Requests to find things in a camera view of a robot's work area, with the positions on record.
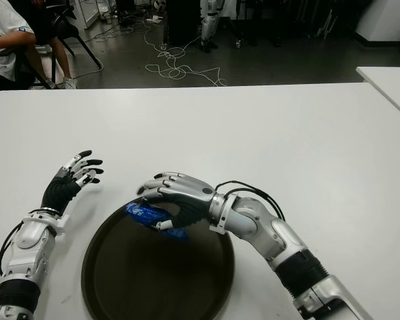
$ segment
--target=humanoid robot hand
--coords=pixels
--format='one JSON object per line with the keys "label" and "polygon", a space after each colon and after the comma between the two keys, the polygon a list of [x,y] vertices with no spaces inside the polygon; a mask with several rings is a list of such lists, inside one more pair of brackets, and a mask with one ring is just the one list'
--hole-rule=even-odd
{"label": "humanoid robot hand", "polygon": [[172,202],[179,206],[179,214],[171,225],[161,229],[186,227],[207,217],[216,190],[207,183],[188,175],[164,172],[154,176],[139,188],[138,195],[148,203]]}
{"label": "humanoid robot hand", "polygon": [[91,165],[100,165],[102,160],[84,160],[92,154],[91,150],[80,152],[60,168],[47,186],[41,202],[42,208],[49,208],[62,215],[68,203],[88,183],[99,183],[96,174],[104,171],[92,168]]}

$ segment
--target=dark brown tray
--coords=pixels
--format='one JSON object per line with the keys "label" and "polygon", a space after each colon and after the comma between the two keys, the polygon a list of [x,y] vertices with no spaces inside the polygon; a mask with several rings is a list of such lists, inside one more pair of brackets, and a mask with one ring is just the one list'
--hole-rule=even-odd
{"label": "dark brown tray", "polygon": [[[85,255],[81,288],[92,318],[215,318],[233,282],[229,236],[202,221],[185,228],[188,240],[173,239],[134,222],[125,207],[100,226]],[[179,210],[161,207],[172,214]]]}

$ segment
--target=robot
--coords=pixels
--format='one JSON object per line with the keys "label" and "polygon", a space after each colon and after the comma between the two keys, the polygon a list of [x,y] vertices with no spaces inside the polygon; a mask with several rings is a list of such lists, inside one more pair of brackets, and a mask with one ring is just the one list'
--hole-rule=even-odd
{"label": "robot", "polygon": [[[243,187],[221,194],[217,189],[228,183]],[[259,200],[234,195],[255,193],[268,202],[277,217]],[[171,220],[156,224],[157,230],[180,228],[207,219],[214,232],[232,232],[246,240],[262,255],[282,284],[292,294],[293,304],[304,319],[372,320],[357,300],[334,275],[329,275],[301,238],[285,222],[278,204],[264,191],[238,181],[216,188],[181,173],[155,176],[138,190],[143,200],[171,202],[180,212]]]}
{"label": "robot", "polygon": [[[63,232],[66,216],[62,214],[81,188],[88,183],[98,183],[95,174],[103,172],[86,168],[102,162],[82,161],[90,154],[91,151],[80,153],[62,166],[47,187],[41,208],[30,212],[13,230],[16,232],[13,240],[7,243],[11,233],[3,244],[2,250],[11,246],[12,256],[0,278],[0,320],[33,319],[55,236]],[[243,187],[226,194],[217,192],[220,186],[228,183]],[[261,201],[235,195],[238,191],[260,196],[272,206],[277,216],[271,214]],[[286,224],[278,204],[264,191],[238,181],[228,181],[213,188],[188,175],[166,172],[146,182],[137,193],[151,205],[168,202],[179,206],[178,215],[154,226],[158,231],[186,227],[207,219],[212,231],[230,231],[252,244],[292,294],[293,304],[302,318],[372,320],[343,284],[326,272]]]}
{"label": "robot", "polygon": [[225,0],[207,0],[207,16],[201,22],[201,44],[203,52],[210,53],[218,46],[212,41],[218,29],[219,16],[224,8]]}
{"label": "robot", "polygon": [[[29,212],[6,238],[0,250],[0,320],[34,319],[55,237],[65,232],[68,216],[63,212],[82,188],[99,183],[95,176],[103,173],[90,167],[102,164],[101,160],[83,159],[90,154],[80,152],[64,164],[47,186],[40,209]],[[1,259],[8,247],[11,258],[2,271]]]}

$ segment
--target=blue snack bag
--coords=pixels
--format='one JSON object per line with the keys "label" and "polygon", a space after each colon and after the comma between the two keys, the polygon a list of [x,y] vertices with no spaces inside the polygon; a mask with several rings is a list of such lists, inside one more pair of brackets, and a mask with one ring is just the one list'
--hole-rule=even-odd
{"label": "blue snack bag", "polygon": [[[170,220],[172,215],[164,209],[150,207],[146,204],[130,203],[126,206],[126,212],[130,214],[132,219],[146,227],[152,227],[160,221]],[[183,228],[179,229],[168,229],[158,231],[165,235],[177,239],[187,240],[187,233]]]}

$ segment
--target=person's arm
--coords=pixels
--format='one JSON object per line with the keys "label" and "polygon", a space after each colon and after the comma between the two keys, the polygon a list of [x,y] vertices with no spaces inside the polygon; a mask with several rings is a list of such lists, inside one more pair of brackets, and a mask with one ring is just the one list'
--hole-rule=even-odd
{"label": "person's arm", "polygon": [[13,31],[6,35],[0,35],[0,49],[16,47],[18,45],[32,45],[35,43],[34,33],[25,31]]}

